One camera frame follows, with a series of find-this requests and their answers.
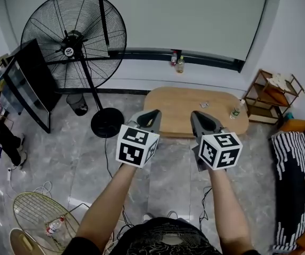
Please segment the person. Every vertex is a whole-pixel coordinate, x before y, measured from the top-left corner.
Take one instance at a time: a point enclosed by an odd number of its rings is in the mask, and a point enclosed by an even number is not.
[[[23,150],[24,138],[24,134],[21,134],[20,138],[14,136],[8,127],[0,121],[0,144],[14,166],[22,166],[27,159],[27,153]]]
[[[123,164],[91,205],[63,255],[103,254],[121,214],[136,167]],[[214,214],[223,255],[257,255],[249,227],[224,170],[209,170]],[[111,254],[220,254],[182,219],[152,218],[126,231]]]

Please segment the wooden coffee table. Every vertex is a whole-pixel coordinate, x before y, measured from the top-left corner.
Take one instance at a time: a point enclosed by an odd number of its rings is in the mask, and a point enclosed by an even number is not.
[[[208,102],[202,108],[200,103]],[[207,113],[236,134],[243,134],[248,128],[245,109],[236,119],[230,113],[239,100],[227,92],[161,87],[152,90],[146,97],[144,110],[159,109],[162,112],[160,134],[166,137],[194,138],[190,124],[193,111]]]

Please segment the wire chair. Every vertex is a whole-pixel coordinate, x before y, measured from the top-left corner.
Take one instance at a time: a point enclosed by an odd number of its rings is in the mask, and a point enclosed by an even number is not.
[[[31,235],[39,246],[49,251],[62,253],[79,227],[78,221],[71,212],[81,205],[85,204],[82,203],[68,211],[58,202],[43,194],[24,192],[14,199],[13,213],[19,227]],[[51,222],[62,216],[64,217],[62,228],[48,236],[46,228]]]

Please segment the marble floor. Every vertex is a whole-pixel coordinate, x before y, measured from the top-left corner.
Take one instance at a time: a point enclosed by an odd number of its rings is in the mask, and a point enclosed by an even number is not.
[[[145,96],[100,94],[104,107],[120,109],[126,120],[142,110]],[[91,95],[86,95],[89,111],[77,117],[66,104],[65,96],[52,113],[52,132],[47,134],[26,113],[13,117],[12,132],[26,135],[25,149],[28,160],[23,170],[12,172],[11,184],[7,181],[10,160],[2,154],[0,163],[0,254],[12,254],[9,232],[17,227],[12,203],[18,193],[33,191],[51,181],[54,200],[72,209],[80,203],[91,204],[110,180],[106,169],[104,139],[96,137],[90,120],[96,112]],[[251,227],[252,240],[261,254],[270,254],[275,229],[275,182],[272,159],[267,138],[272,127],[250,123],[246,134],[241,135],[243,151],[237,166],[228,169],[236,196]],[[116,137],[107,139],[106,150],[109,169],[115,173],[119,163],[115,160]],[[125,202],[125,211],[133,224],[139,224],[142,215],[150,212],[165,216],[170,210],[179,217],[199,226],[204,189],[210,186],[206,172],[198,172],[191,147],[194,140],[161,138],[151,162],[139,169],[131,184]],[[74,211],[81,220],[86,211]],[[215,229],[213,196],[206,199],[209,220],[202,222],[202,231],[211,244],[219,247]],[[117,230],[123,226],[119,221]]]

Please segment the standing fan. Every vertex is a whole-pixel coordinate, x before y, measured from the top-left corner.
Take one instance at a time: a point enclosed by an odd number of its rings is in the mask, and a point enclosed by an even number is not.
[[[91,91],[98,112],[91,120],[95,135],[113,137],[124,123],[115,108],[103,108],[96,88],[122,62],[126,29],[107,0],[48,0],[25,25],[21,45],[36,39],[61,94]]]

